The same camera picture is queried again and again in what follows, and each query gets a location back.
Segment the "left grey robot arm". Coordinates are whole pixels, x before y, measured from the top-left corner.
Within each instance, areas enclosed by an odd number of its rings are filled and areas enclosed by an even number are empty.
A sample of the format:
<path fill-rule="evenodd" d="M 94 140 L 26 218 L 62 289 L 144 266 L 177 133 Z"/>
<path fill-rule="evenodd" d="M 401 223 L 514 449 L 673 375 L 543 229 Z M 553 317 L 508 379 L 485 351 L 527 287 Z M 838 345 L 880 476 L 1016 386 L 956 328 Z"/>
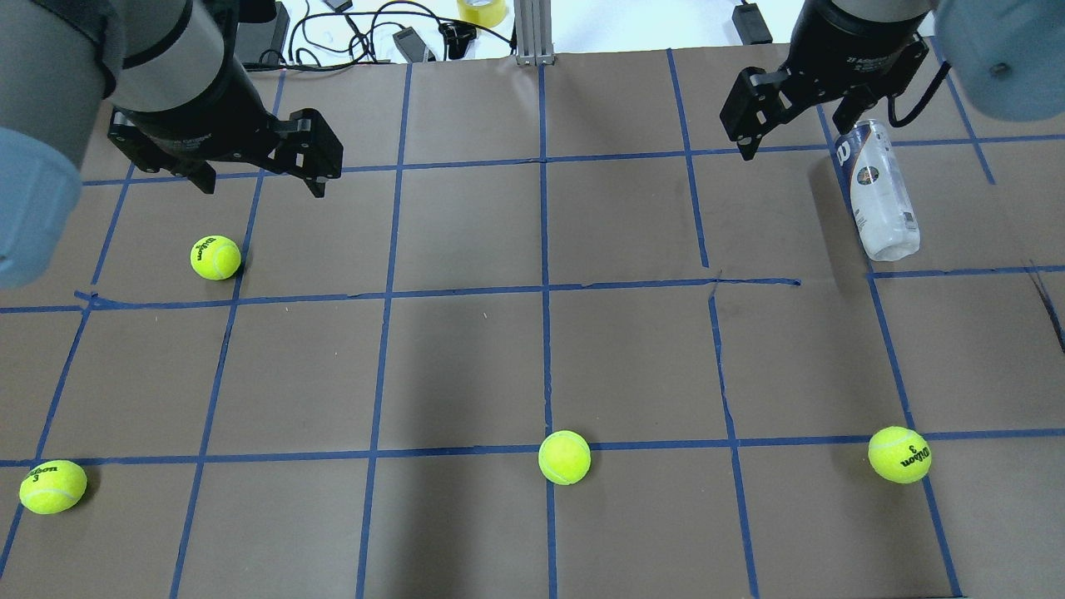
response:
<path fill-rule="evenodd" d="M 3 288 L 48 269 L 104 102 L 118 118 L 111 143 L 146 173 L 210 194 L 214 163 L 246 163 L 324 196 L 341 175 L 341 141 L 315 109 L 271 114 L 235 54 L 239 26 L 276 12 L 271 1 L 4 1 Z"/>

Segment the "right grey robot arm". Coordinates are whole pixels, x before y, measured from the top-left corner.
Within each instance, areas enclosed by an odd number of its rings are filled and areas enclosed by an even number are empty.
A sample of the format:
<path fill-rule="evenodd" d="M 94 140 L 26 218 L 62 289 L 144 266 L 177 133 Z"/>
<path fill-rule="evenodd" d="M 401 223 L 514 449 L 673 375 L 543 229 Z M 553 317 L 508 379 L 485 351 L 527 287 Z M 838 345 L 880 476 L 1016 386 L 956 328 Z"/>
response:
<path fill-rule="evenodd" d="M 1063 113 L 1061 1 L 806 1 L 776 71 L 738 72 L 722 107 L 724 132 L 749 161 L 761 139 L 815 106 L 836 102 L 833 123 L 849 133 L 879 100 L 892 103 L 919 71 L 927 17 L 944 63 L 907 126 L 944 78 L 955 72 L 978 112 L 998 122 L 1042 122 Z"/>

